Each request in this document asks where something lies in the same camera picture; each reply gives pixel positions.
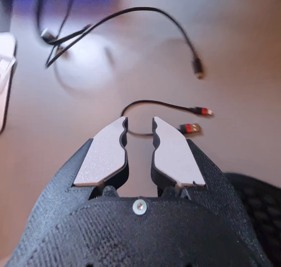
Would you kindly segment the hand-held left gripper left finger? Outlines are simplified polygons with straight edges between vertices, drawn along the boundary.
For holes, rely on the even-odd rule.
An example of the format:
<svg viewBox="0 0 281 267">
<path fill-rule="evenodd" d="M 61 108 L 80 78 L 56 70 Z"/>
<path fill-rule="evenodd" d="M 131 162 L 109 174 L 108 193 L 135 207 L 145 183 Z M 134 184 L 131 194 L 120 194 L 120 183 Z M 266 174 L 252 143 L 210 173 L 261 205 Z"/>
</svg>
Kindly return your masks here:
<svg viewBox="0 0 281 267">
<path fill-rule="evenodd" d="M 106 179 L 124 168 L 127 117 L 120 117 L 98 132 L 86 153 L 73 185 L 76 187 L 99 186 Z"/>
</svg>

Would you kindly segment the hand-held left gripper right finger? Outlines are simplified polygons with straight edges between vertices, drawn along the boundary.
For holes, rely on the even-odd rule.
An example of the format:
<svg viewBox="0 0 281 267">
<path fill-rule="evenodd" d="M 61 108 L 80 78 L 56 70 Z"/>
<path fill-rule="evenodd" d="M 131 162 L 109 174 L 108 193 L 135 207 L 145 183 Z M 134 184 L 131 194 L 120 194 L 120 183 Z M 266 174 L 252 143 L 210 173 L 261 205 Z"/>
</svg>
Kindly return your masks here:
<svg viewBox="0 0 281 267">
<path fill-rule="evenodd" d="M 206 182 L 196 163 L 185 136 L 176 128 L 154 117 L 152 120 L 152 169 L 156 171 L 153 182 L 159 188 L 177 185 L 202 186 Z"/>
</svg>

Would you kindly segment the black usb cable red plugs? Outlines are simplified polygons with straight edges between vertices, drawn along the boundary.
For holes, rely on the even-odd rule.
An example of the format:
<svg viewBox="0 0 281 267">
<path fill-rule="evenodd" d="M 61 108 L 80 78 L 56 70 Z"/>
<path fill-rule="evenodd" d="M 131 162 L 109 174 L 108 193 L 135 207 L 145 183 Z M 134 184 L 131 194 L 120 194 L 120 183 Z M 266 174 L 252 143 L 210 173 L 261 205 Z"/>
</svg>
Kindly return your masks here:
<svg viewBox="0 0 281 267">
<path fill-rule="evenodd" d="M 180 110 L 180 111 L 189 112 L 194 115 L 207 116 L 207 117 L 213 116 L 213 111 L 208 108 L 204 108 L 204 107 L 181 107 L 181 106 L 168 104 L 168 103 L 164 103 L 164 102 L 156 101 L 156 100 L 137 100 L 137 101 L 134 101 L 131 104 L 127 105 L 121 111 L 120 117 L 123 117 L 125 115 L 126 111 L 128 111 L 128 109 L 132 108 L 135 105 L 141 105 L 141 104 L 155 104 L 155 105 L 161 105 L 164 107 L 168 107 L 168 108 L 172 108 L 172 109 L 176 109 L 176 110 Z M 188 135 L 188 134 L 200 132 L 201 128 L 198 124 L 183 124 L 183 125 L 180 125 L 179 128 L 177 128 L 177 130 L 183 135 Z"/>
</svg>

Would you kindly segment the black mesh chair pad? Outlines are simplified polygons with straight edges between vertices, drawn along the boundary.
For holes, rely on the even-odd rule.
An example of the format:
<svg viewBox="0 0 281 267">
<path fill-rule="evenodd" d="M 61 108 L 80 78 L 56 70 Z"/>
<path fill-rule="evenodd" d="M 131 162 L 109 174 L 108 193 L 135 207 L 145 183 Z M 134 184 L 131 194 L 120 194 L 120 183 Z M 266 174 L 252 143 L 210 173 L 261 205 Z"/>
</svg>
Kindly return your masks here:
<svg viewBox="0 0 281 267">
<path fill-rule="evenodd" d="M 281 189 L 253 177 L 225 173 L 240 197 L 273 266 L 281 266 Z"/>
</svg>

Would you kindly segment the white stand with printed tags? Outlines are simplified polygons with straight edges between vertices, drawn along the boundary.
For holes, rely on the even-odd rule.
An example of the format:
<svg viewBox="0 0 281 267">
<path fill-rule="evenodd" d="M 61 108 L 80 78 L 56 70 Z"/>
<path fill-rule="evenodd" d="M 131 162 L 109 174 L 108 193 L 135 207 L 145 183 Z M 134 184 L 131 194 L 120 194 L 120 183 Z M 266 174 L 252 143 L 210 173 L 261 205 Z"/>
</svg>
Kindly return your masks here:
<svg viewBox="0 0 281 267">
<path fill-rule="evenodd" d="M 9 32 L 0 33 L 0 134 L 6 127 L 13 67 L 16 63 L 16 40 Z"/>
</svg>

